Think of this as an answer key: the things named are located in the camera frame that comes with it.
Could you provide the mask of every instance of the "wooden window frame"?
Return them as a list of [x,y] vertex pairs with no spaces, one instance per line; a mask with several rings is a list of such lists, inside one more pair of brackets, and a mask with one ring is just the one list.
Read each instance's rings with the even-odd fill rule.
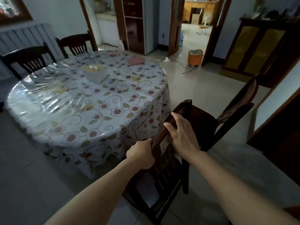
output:
[[15,4],[15,7],[20,12],[20,15],[6,19],[0,19],[0,27],[4,25],[32,20],[32,17],[22,0],[12,0],[12,2]]

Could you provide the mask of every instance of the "window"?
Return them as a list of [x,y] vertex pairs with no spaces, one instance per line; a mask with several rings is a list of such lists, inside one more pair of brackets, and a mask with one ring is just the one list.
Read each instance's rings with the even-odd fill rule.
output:
[[0,0],[0,26],[32,20],[22,0]]

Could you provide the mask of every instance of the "floral tablecloth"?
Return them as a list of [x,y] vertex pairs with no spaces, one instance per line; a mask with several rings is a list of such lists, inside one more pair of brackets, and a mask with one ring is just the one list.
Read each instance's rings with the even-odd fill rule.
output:
[[[14,87],[6,108],[46,155],[94,178],[97,165],[156,135],[162,115],[170,113],[164,70],[149,60],[128,65],[130,57],[97,51],[49,65]],[[106,67],[102,83],[85,78],[89,64]]]

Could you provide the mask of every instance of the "hand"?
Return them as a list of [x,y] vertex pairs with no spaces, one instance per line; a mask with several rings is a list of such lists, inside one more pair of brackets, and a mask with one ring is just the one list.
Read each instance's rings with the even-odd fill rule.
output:
[[199,151],[196,135],[188,120],[174,112],[172,112],[171,115],[176,121],[177,129],[175,129],[169,122],[165,122],[163,125],[171,134],[175,150],[182,158],[189,161],[189,158],[193,156],[194,152]]
[[139,169],[149,169],[155,162],[151,152],[152,139],[137,141],[126,153],[127,159],[132,160]]

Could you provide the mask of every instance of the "forearm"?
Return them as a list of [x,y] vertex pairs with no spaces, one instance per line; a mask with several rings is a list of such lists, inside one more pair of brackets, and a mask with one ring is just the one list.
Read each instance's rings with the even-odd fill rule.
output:
[[46,224],[106,224],[127,183],[138,171],[137,163],[125,159],[75,196]]
[[212,187],[234,225],[299,224],[295,218],[261,197],[205,152],[196,152],[190,156],[189,162]]

